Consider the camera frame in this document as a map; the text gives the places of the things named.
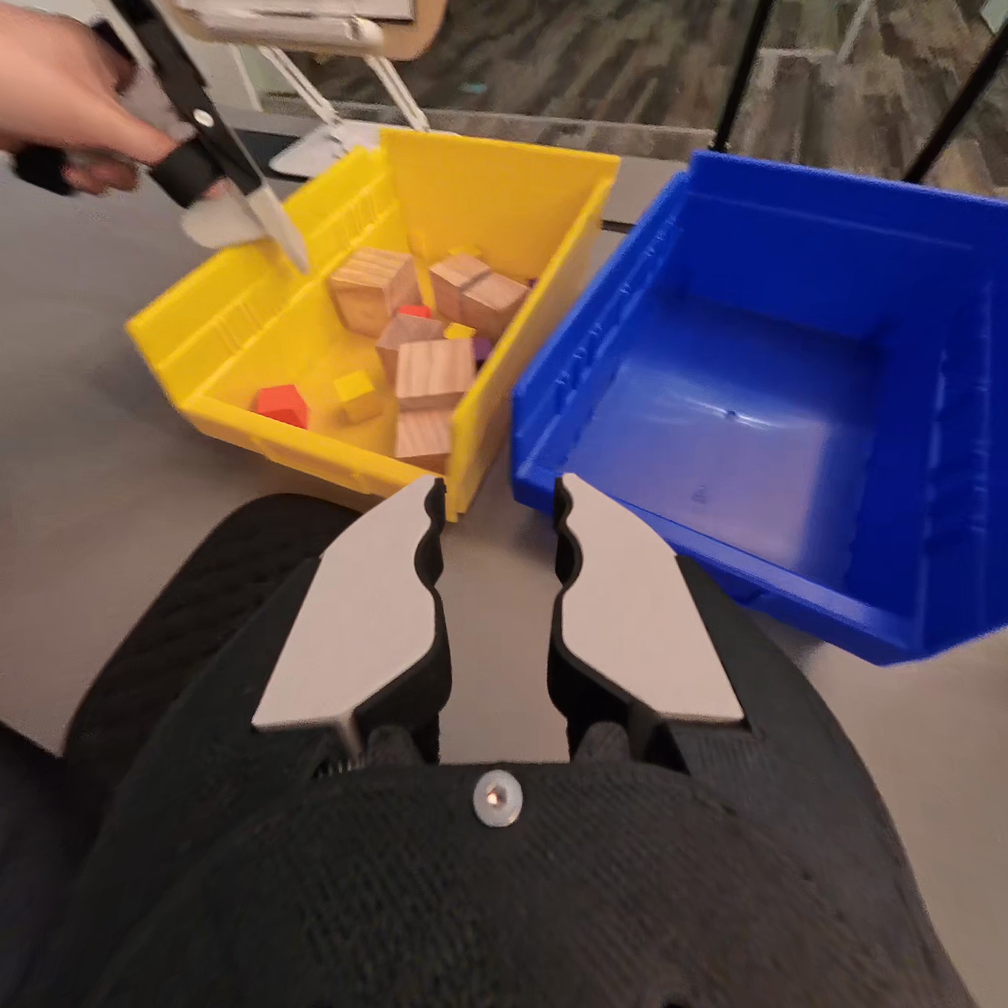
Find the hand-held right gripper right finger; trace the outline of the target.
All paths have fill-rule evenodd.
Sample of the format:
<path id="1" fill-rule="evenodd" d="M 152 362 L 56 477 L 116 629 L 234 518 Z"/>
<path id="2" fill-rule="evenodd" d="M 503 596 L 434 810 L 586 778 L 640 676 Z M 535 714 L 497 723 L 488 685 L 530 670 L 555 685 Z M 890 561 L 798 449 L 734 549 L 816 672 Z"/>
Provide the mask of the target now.
<path id="1" fill-rule="evenodd" d="M 735 729 L 745 713 L 678 556 L 657 532 L 583 478 L 556 479 L 558 536 L 548 692 L 571 754 L 609 723 L 643 762 L 679 760 L 669 728 Z"/>

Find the yellow plastic box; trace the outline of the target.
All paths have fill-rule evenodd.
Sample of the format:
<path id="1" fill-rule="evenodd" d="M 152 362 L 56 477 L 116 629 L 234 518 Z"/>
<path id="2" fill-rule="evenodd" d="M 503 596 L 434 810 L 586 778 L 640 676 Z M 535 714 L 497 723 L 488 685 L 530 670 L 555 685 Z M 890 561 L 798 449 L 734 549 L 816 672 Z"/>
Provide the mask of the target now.
<path id="1" fill-rule="evenodd" d="M 511 426 L 518 379 L 584 289 L 619 159 L 486 138 L 387 129 L 284 208 L 307 242 L 298 272 L 271 241 L 213 255 L 126 322 L 174 409 L 201 433 L 364 496 L 422 471 L 393 457 L 394 393 L 373 341 L 345 328 L 327 290 L 359 248 L 426 267 L 475 248 L 534 281 L 453 416 L 447 519 L 466 513 Z"/>

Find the black floor lamp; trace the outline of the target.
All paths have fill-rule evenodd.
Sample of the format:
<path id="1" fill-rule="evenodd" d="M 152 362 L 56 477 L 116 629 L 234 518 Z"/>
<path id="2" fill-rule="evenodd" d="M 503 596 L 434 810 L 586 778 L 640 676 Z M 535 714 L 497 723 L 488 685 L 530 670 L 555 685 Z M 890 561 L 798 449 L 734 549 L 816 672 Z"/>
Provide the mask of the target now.
<path id="1" fill-rule="evenodd" d="M 984 56 L 962 85 L 913 162 L 904 171 L 903 183 L 919 184 L 923 182 L 928 172 L 939 161 L 953 136 L 971 114 L 976 102 L 989 88 L 1006 56 L 1007 20 L 1004 19 L 999 32 L 984 52 Z"/>

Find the person's left hand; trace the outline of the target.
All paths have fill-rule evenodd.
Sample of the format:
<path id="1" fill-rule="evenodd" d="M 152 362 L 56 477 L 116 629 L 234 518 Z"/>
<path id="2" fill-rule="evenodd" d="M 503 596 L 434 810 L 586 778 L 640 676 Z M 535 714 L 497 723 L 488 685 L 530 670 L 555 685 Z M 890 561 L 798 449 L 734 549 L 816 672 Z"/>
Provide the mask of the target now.
<path id="1" fill-rule="evenodd" d="M 83 153 L 59 169 L 73 193 L 130 192 L 137 165 L 154 167 L 180 142 L 127 111 L 131 64 L 94 29 L 61 15 L 1 5 L 1 147 Z"/>

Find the person's dark clothing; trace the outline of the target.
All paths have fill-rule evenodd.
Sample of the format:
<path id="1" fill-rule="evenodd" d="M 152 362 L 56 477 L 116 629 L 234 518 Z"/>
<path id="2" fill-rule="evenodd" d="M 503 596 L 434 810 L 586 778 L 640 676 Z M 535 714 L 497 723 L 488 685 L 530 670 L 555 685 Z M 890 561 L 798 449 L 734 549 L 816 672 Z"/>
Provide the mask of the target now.
<path id="1" fill-rule="evenodd" d="M 2 724 L 1 996 L 28 984 L 117 788 L 195 676 L 291 572 L 358 518 L 296 494 L 247 503 L 195 548 L 101 669 L 58 757 Z"/>

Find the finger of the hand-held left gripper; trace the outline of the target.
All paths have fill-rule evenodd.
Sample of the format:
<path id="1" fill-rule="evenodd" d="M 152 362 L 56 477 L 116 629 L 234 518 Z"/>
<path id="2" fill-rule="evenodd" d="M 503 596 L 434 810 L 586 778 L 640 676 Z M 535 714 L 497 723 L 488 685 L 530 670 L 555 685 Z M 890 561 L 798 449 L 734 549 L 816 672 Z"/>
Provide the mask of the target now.
<path id="1" fill-rule="evenodd" d="M 246 191 L 240 184 L 238 191 L 249 221 L 243 236 L 238 239 L 238 245 L 272 240 L 300 273 L 309 275 L 311 264 L 307 243 L 271 185 L 260 180 L 257 188 Z"/>
<path id="2" fill-rule="evenodd" d="M 241 246 L 265 238 L 248 201 L 234 187 L 213 187 L 182 211 L 182 229 L 208 250 Z"/>

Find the brown cardboard backing board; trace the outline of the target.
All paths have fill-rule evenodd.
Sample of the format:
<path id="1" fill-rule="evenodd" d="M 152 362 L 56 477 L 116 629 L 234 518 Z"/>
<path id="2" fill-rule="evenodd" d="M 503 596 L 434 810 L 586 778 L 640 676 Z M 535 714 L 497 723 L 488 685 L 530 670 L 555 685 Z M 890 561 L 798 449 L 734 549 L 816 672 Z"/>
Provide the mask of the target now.
<path id="1" fill-rule="evenodd" d="M 166 12 L 166 15 L 172 20 L 175 26 L 186 33 L 188 36 L 194 37 L 201 41 L 206 41 L 207 43 L 219 43 L 219 44 L 231 44 L 226 41 L 218 41 L 209 37 L 205 32 L 203 32 L 200 26 L 192 22 L 188 17 L 186 17 L 182 12 L 177 12 L 172 6 L 172 2 L 178 1 L 164 1 L 160 2 L 160 6 Z M 443 21 L 445 19 L 447 11 L 446 1 L 412 1 L 417 4 L 417 19 L 415 24 L 411 27 L 386 27 L 384 30 L 384 41 L 383 43 L 373 49 L 352 49 L 352 48 L 335 48 L 327 47 L 313 50 L 300 50 L 291 47 L 279 47 L 276 45 L 266 44 L 266 45 L 256 45 L 256 44 L 244 44 L 251 46 L 275 46 L 284 51 L 290 53 L 302 53 L 322 55 L 322 56 L 341 56 L 341 57 L 362 57 L 363 54 L 372 54 L 375 56 L 386 57 L 393 61 L 412 61 L 414 59 L 422 56 L 433 44 L 437 32 L 442 28 Z"/>

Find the printed instruction sheet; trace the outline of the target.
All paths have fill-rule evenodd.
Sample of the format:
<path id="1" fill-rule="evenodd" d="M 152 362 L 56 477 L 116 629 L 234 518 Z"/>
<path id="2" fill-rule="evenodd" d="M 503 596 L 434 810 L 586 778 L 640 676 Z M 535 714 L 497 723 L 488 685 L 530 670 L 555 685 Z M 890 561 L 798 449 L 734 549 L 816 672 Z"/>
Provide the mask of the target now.
<path id="1" fill-rule="evenodd" d="M 218 41 L 300 50 L 373 49 L 386 27 L 411 27 L 412 1 L 179 1 L 171 6 Z"/>

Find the blue plastic box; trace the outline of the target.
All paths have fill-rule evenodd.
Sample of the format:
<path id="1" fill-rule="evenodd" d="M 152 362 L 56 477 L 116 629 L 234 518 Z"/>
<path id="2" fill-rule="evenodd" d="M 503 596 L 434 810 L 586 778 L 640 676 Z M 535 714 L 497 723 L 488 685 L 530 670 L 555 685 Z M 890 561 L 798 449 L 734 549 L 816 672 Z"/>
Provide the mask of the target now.
<path id="1" fill-rule="evenodd" d="M 1006 202 L 699 152 L 513 390 L 739 604 L 875 665 L 1007 623 Z"/>

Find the white document stand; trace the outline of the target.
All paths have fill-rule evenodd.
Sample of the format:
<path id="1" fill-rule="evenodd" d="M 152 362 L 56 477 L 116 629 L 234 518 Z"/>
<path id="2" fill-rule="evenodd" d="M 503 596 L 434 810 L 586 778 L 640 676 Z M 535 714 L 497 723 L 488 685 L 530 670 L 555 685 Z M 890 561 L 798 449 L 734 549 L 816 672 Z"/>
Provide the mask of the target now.
<path id="1" fill-rule="evenodd" d="M 275 155 L 269 162 L 271 170 L 296 179 L 312 180 L 356 148 L 373 150 L 379 147 L 379 125 L 363 120 L 344 119 L 281 49 L 261 46 L 259 55 L 284 77 L 321 121 L 319 127 Z M 416 104 L 392 62 L 386 57 L 372 54 L 363 54 L 361 58 L 382 84 L 387 96 L 404 117 L 407 127 L 416 132 L 431 132 L 431 123 Z"/>

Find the pile of coloured wooden cubes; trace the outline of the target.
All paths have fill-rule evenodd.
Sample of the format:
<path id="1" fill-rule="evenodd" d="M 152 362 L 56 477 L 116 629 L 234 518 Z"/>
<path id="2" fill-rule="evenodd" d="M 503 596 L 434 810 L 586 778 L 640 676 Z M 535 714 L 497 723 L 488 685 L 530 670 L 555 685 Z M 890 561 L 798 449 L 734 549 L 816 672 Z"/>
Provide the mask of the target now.
<path id="1" fill-rule="evenodd" d="M 334 307 L 347 330 L 371 342 L 381 376 L 365 368 L 336 376 L 334 411 L 345 424 L 371 422 L 391 395 L 393 457 L 445 474 L 453 413 L 536 283 L 466 248 L 424 269 L 430 298 L 408 254 L 366 247 L 331 275 Z"/>

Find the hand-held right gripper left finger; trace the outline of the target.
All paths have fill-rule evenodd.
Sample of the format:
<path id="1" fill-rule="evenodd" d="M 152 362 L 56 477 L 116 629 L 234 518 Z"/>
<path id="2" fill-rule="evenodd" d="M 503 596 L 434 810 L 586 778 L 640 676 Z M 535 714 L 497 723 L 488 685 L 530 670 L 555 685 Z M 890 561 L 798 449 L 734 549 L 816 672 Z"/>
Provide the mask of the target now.
<path id="1" fill-rule="evenodd" d="M 358 760 L 371 734 L 398 726 L 437 758 L 452 690 L 437 582 L 447 488 L 420 476 L 342 531 L 306 591 L 252 718 L 261 732 L 334 730 Z"/>

